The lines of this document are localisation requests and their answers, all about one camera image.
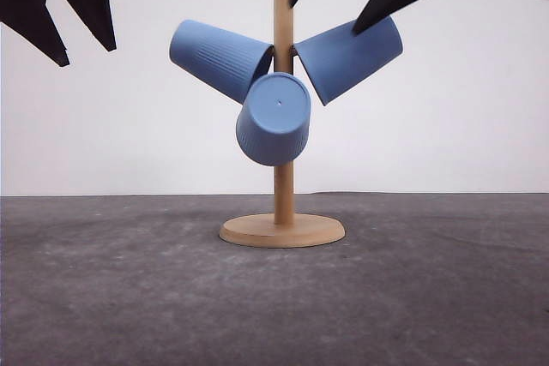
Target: blue cup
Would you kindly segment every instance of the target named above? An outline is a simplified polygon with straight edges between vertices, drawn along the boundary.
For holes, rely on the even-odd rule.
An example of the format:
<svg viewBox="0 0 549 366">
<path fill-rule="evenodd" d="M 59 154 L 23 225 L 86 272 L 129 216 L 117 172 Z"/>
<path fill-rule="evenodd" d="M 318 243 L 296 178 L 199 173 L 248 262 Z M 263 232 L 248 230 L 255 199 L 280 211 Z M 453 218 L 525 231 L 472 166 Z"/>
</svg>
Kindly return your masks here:
<svg viewBox="0 0 549 366">
<path fill-rule="evenodd" d="M 350 21 L 294 46 L 323 105 L 402 53 L 401 36 L 390 17 L 358 35 L 353 25 Z"/>
<path fill-rule="evenodd" d="M 266 166 L 297 158 L 309 137 L 311 98 L 300 80 L 274 72 L 251 87 L 237 120 L 237 140 L 250 159 Z"/>
<path fill-rule="evenodd" d="M 269 43 L 198 21 L 183 21 L 170 44 L 172 62 L 240 104 L 272 57 Z"/>
</svg>

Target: blue plastic cup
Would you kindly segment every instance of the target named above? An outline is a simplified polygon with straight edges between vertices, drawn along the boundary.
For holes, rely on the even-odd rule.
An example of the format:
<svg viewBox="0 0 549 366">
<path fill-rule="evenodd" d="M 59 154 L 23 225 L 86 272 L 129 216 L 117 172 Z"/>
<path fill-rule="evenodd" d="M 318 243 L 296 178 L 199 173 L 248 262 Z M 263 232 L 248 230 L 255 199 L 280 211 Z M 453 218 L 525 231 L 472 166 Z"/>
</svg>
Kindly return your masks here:
<svg viewBox="0 0 549 366">
<path fill-rule="evenodd" d="M 183 21 L 170 44 L 172 62 L 240 104 L 268 72 L 272 45 L 198 21 Z"/>
<path fill-rule="evenodd" d="M 350 21 L 295 45 L 323 105 L 402 53 L 401 36 L 390 17 L 358 35 L 353 25 Z"/>
<path fill-rule="evenodd" d="M 299 79 L 265 75 L 252 85 L 238 115 L 238 144 L 261 165 L 284 165 L 303 152 L 310 118 L 311 97 Z"/>
</svg>

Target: gray tabletop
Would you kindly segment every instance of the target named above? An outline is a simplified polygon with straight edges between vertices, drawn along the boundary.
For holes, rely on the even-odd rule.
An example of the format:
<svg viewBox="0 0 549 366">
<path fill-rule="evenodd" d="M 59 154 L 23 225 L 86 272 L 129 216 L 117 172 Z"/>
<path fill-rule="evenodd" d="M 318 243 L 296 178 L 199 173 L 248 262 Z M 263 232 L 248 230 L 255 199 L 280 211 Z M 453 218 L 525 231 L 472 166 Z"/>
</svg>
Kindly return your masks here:
<svg viewBox="0 0 549 366">
<path fill-rule="evenodd" d="M 549 195 L 297 206 L 347 236 L 217 237 L 268 195 L 4 198 L 3 365 L 549 364 Z"/>
</svg>

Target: wooden pole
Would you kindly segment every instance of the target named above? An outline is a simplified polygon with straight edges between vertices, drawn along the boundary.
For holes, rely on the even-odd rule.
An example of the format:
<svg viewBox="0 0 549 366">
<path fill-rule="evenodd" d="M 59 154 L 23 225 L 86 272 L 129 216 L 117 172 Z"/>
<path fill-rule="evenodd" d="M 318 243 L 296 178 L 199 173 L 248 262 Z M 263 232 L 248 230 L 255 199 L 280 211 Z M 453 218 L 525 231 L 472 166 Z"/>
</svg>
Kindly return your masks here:
<svg viewBox="0 0 549 366">
<path fill-rule="evenodd" d="M 274 0 L 274 71 L 293 74 L 293 9 Z M 293 224 L 293 162 L 274 168 L 274 223 Z"/>
<path fill-rule="evenodd" d="M 288 0 L 274 0 L 274 71 L 293 72 L 293 11 Z M 301 248 L 345 236 L 332 218 L 293 211 L 293 162 L 274 168 L 274 213 L 252 214 L 223 224 L 220 237 L 260 248 Z"/>
</svg>

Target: white wall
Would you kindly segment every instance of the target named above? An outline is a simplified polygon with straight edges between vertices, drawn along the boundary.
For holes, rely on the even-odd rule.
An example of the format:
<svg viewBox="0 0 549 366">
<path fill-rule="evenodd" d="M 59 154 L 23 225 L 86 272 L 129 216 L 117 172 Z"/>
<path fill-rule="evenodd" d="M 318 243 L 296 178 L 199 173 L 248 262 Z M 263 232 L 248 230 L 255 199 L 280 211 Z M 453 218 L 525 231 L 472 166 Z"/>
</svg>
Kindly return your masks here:
<svg viewBox="0 0 549 366">
<path fill-rule="evenodd" d="M 301 0 L 296 40 L 366 0 Z M 193 18 L 272 39 L 272 0 L 112 0 L 105 52 L 64 0 L 60 69 L 3 29 L 4 195 L 269 193 L 238 148 L 239 106 L 173 65 Z M 394 15 L 404 54 L 322 107 L 298 192 L 549 191 L 549 0 L 422 0 Z M 296 75 L 306 81 L 296 59 Z"/>
</svg>

